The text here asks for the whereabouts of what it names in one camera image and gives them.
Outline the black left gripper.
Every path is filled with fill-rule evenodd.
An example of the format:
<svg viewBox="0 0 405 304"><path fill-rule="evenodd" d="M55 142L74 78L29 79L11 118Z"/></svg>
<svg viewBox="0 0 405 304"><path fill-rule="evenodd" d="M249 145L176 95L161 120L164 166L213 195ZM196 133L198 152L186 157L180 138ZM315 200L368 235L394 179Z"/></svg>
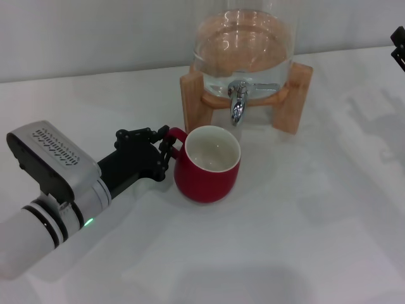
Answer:
<svg viewBox="0 0 405 304"><path fill-rule="evenodd" d="M157 131L147 127L116 132L115 151L98 162L101 179L112 199L139 179L156 182L165 179L170 160L178 156L178 150L173 147L177 139L164 138L169 129L164 125ZM152 145L158 141L161 141L158 147L160 152Z"/></svg>

